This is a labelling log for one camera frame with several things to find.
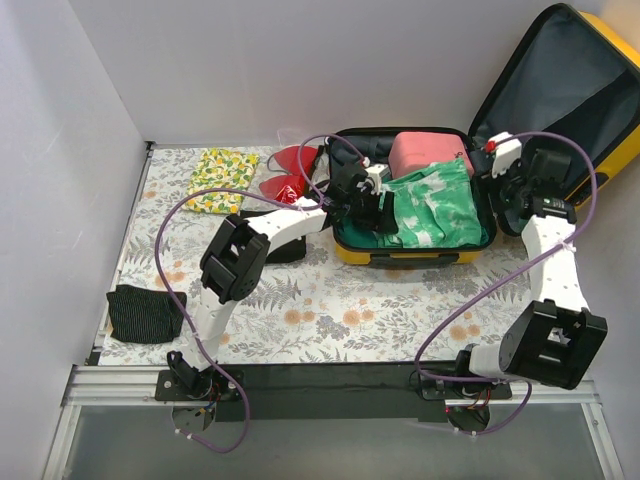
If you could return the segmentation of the green GUESS t-shirt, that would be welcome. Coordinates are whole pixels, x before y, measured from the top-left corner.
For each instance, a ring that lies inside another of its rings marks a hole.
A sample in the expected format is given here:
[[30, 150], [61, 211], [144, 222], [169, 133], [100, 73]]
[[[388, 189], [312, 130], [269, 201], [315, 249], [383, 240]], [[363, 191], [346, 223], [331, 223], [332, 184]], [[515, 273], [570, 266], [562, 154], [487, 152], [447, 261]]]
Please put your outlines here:
[[402, 242], [395, 235], [382, 235], [347, 225], [336, 230], [337, 238], [350, 248], [384, 249], [402, 248]]

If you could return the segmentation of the green tie-dye shirt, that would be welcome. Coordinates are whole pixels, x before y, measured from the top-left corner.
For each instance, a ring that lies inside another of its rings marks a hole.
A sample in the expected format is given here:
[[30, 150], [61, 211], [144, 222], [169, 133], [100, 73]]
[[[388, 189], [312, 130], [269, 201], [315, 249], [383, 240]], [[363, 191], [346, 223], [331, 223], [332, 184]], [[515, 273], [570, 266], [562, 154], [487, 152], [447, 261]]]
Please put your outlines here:
[[433, 163], [382, 185], [394, 195], [398, 232], [378, 234], [380, 248], [453, 249], [486, 239], [461, 159]]

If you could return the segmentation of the pink vanity case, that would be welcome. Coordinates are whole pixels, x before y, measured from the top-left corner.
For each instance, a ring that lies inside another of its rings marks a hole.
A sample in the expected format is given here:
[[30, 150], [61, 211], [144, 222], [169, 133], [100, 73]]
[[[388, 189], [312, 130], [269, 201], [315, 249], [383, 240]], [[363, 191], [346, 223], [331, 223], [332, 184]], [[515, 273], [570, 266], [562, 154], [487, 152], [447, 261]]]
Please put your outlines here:
[[404, 131], [396, 135], [388, 157], [393, 179], [432, 164], [462, 160], [470, 177], [474, 167], [462, 139], [454, 134]]

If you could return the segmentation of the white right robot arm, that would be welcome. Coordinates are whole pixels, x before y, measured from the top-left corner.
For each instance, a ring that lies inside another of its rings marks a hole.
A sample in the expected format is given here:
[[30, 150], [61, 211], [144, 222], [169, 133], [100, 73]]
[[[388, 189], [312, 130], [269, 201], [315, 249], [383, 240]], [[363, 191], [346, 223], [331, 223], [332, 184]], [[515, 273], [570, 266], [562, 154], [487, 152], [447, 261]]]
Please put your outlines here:
[[460, 351], [452, 383], [464, 397], [479, 395], [489, 378], [572, 390], [604, 342], [607, 322], [589, 309], [568, 239], [577, 222], [561, 197], [570, 162], [567, 154], [538, 149], [507, 173], [501, 195], [526, 222], [521, 238], [529, 259], [558, 250], [530, 268], [531, 301], [502, 339]]

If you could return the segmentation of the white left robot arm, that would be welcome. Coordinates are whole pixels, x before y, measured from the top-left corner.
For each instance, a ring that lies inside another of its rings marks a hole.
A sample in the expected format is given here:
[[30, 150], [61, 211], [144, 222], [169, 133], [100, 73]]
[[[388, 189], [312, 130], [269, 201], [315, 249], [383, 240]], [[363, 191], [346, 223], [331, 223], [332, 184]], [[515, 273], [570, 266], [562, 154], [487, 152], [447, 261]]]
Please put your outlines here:
[[380, 233], [395, 233], [394, 195], [382, 189], [390, 176], [384, 164], [353, 164], [292, 204], [278, 202], [266, 214], [226, 217], [200, 260], [201, 292], [189, 320], [192, 338], [167, 355], [180, 390], [200, 400], [221, 382], [214, 377], [220, 339], [237, 304], [258, 286], [267, 257], [284, 245], [337, 225], [344, 219]]

